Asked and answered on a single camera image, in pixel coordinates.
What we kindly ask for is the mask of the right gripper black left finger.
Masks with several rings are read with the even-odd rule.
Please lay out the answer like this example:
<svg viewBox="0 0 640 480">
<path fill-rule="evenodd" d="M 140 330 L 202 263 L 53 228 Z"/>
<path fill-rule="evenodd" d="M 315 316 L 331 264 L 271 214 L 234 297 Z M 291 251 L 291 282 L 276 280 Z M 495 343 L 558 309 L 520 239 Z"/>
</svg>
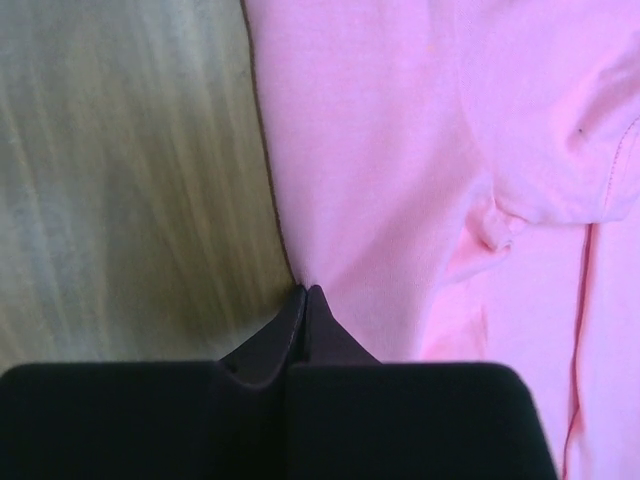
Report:
<svg viewBox="0 0 640 480">
<path fill-rule="evenodd" d="M 5 479 L 281 479 L 306 292 L 219 360 L 31 363 L 1 377 Z"/>
</svg>

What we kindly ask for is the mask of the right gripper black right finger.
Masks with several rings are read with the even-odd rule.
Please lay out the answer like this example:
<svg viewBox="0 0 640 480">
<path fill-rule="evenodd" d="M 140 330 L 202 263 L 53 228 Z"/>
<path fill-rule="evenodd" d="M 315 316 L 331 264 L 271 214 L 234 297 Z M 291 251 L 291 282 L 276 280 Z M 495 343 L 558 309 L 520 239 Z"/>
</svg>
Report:
<svg viewBox="0 0 640 480">
<path fill-rule="evenodd" d="M 287 372 L 291 479 L 553 479 L 531 394 L 494 363 L 377 361 L 308 290 Z"/>
</svg>

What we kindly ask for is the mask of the pink t shirt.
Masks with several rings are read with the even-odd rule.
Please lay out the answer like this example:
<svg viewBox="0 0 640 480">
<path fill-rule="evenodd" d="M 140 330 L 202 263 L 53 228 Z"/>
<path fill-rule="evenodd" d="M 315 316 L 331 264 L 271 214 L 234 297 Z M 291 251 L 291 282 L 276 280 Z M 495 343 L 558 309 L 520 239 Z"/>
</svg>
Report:
<svg viewBox="0 0 640 480">
<path fill-rule="evenodd" d="M 565 479 L 639 475 L 639 5 L 249 1 L 297 281 L 387 361 L 493 361 Z"/>
</svg>

